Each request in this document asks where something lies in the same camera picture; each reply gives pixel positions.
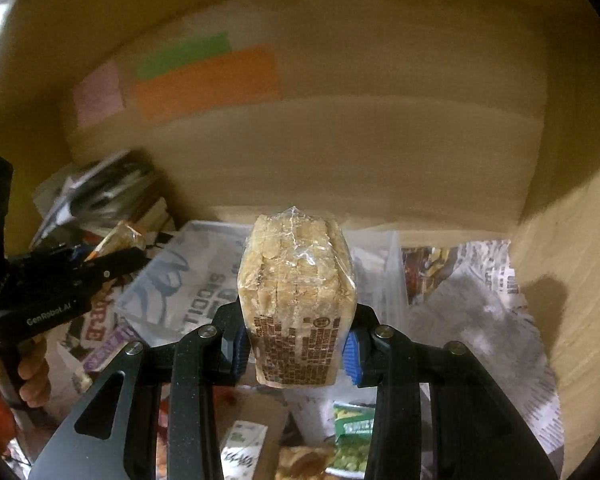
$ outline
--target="plastic bag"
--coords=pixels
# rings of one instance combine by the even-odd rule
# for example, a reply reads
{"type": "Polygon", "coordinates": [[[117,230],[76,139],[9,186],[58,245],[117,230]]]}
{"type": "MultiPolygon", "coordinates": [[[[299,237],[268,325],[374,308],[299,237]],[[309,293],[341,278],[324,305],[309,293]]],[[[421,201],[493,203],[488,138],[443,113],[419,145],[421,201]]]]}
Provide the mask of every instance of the plastic bag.
{"type": "Polygon", "coordinates": [[[258,382],[335,382],[357,298],[349,248],[334,220],[295,207],[259,216],[240,264],[238,295],[258,382]]]}
{"type": "Polygon", "coordinates": [[[397,231],[344,231],[351,250],[358,303],[370,306],[382,324],[407,327],[408,301],[397,231]]]}
{"type": "Polygon", "coordinates": [[[114,309],[151,346],[178,341],[210,323],[238,296],[236,276],[250,228],[193,221],[151,260],[114,309]]]}

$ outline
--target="plastic bread bag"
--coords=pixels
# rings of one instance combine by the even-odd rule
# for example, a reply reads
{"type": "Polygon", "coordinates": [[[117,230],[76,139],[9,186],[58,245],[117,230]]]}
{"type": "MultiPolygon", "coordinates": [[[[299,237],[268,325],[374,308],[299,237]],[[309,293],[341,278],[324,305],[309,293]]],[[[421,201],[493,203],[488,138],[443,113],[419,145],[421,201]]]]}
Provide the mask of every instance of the plastic bread bag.
{"type": "Polygon", "coordinates": [[[328,386],[356,311],[349,248],[338,224],[295,207],[259,216],[238,272],[258,382],[328,386]]]}

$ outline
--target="wrapped food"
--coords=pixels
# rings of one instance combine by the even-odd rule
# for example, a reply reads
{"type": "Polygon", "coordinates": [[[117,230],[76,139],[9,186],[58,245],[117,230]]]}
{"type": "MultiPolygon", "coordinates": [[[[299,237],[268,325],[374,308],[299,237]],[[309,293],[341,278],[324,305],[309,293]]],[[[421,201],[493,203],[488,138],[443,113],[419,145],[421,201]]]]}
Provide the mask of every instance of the wrapped food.
{"type": "Polygon", "coordinates": [[[356,311],[349,248],[335,221],[295,207],[259,216],[242,256],[238,295],[258,382],[335,382],[356,311]]]}
{"type": "Polygon", "coordinates": [[[146,241],[142,233],[136,230],[129,222],[123,220],[102,239],[98,246],[85,258],[85,261],[88,262],[98,256],[106,256],[107,254],[132,247],[138,247],[144,251],[146,249],[146,241]]]}
{"type": "Polygon", "coordinates": [[[327,473],[345,478],[365,477],[376,409],[334,402],[336,454],[327,473]]]}

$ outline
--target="newspaper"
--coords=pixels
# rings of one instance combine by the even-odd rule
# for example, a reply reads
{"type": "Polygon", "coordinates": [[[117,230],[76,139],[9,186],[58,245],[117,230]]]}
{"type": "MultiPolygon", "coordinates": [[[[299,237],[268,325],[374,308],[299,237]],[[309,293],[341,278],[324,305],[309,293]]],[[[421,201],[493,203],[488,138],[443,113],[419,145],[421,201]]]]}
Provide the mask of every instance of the newspaper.
{"type": "Polygon", "coordinates": [[[407,336],[432,346],[465,343],[560,472],[564,431],[555,377],[516,283],[509,241],[404,250],[403,257],[411,303],[407,336]]]}

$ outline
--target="human hand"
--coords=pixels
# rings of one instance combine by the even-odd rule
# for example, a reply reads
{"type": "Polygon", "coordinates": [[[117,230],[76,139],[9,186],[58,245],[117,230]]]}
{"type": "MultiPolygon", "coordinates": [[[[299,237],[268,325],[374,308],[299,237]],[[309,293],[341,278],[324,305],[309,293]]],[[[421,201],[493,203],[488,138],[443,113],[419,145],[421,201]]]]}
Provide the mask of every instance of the human hand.
{"type": "Polygon", "coordinates": [[[43,406],[51,394],[49,365],[46,362],[46,339],[40,336],[31,351],[22,358],[18,374],[25,383],[20,388],[20,397],[30,408],[43,406]]]}

